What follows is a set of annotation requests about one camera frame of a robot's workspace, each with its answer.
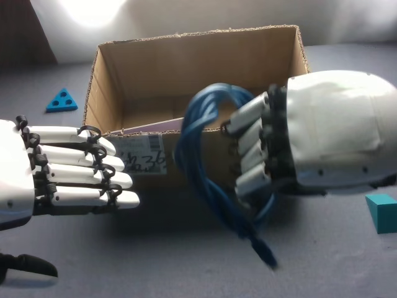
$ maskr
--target corrugated cardboard edge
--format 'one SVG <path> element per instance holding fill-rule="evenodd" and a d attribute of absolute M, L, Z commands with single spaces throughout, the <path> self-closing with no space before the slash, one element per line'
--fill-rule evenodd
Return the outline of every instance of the corrugated cardboard edge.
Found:
<path fill-rule="evenodd" d="M 86 103 L 84 105 L 84 115 L 83 115 L 83 125 L 86 124 L 86 118 L 87 118 L 87 107 L 88 107 L 88 98 L 89 98 L 89 93 L 91 91 L 91 84 L 92 84 L 92 79 L 94 77 L 94 69 L 98 57 L 98 52 L 99 52 L 99 47 L 101 45 L 106 45 L 109 43 L 128 43 L 128 42 L 140 42 L 140 41 L 145 41 L 145 40 L 156 40 L 156 39 L 161 39 L 161 38 L 181 38 L 184 36 L 197 36 L 197 35 L 206 35 L 206 34 L 214 34 L 214 33 L 223 33 L 223 32 L 242 32 L 242 31 L 254 31 L 254 30 L 262 30 L 262 29 L 271 29 L 271 28 L 295 28 L 297 32 L 297 37 L 299 39 L 299 44 L 300 44 L 300 49 L 301 49 L 301 54 L 303 57 L 303 62 L 305 64 L 305 68 L 308 73 L 310 73 L 310 67 L 308 64 L 308 60 L 306 58 L 305 50 L 303 48 L 303 43 L 302 43 L 302 37 L 300 33 L 299 26 L 297 25 L 271 25 L 271 26 L 263 26 L 263 27 L 256 27 L 256 28 L 245 28 L 245 29 L 227 29 L 227 30 L 211 30 L 211 31 L 206 31 L 206 32 L 196 32 L 196 33 L 183 33 L 183 34 L 173 34 L 173 35 L 163 35 L 163 36 L 157 36 L 157 37 L 148 37 L 148 38 L 137 38 L 137 39 L 131 39 L 131 40 L 124 40 L 124 41 L 113 41 L 113 42 L 105 42 L 100 45 L 98 45 L 96 54 L 95 54 L 95 59 L 92 64 L 91 68 L 91 76 L 89 79 L 89 84 L 88 84 L 88 89 L 87 89 L 87 94 L 86 94 Z M 159 132 L 159 133 L 180 133 L 179 130 L 170 130 L 167 132 Z"/>

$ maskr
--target white label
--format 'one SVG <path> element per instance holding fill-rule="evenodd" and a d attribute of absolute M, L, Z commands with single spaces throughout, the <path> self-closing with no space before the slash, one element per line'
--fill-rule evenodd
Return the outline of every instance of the white label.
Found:
<path fill-rule="evenodd" d="M 167 174 L 166 156 L 161 135 L 110 137 L 116 156 L 124 162 L 124 173 L 132 175 Z"/>

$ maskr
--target open cardboard box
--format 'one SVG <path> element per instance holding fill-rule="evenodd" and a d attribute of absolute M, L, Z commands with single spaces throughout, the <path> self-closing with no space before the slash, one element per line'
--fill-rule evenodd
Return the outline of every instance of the open cardboard box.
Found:
<path fill-rule="evenodd" d="M 293 25 L 105 43 L 98 46 L 92 67 L 83 124 L 106 133 L 176 119 L 183 117 L 194 94 L 209 84 L 238 85 L 258 95 L 272 83 L 285 85 L 288 78 L 307 72 L 299 28 Z M 207 173 L 221 185 L 236 179 L 230 171 L 236 162 L 228 154 L 231 139 L 218 129 L 233 111 L 231 105 L 222 106 L 218 121 L 202 136 Z M 108 136 L 128 163 L 134 189 L 184 185 L 172 159 L 179 131 L 151 135 Z M 160 153 L 151 151 L 153 142 Z"/>

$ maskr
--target dark brown panel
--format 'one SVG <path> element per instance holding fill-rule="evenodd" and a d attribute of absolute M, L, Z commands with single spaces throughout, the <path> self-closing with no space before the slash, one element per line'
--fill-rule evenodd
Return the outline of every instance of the dark brown panel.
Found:
<path fill-rule="evenodd" d="M 29 0 L 0 0 L 0 68 L 56 64 Z"/>

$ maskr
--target green toy block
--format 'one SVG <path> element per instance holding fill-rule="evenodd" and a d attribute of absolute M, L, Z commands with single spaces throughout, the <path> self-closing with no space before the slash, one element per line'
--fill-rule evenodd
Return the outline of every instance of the green toy block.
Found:
<path fill-rule="evenodd" d="M 397 200 L 387 194 L 365 196 L 378 234 L 397 232 Z"/>

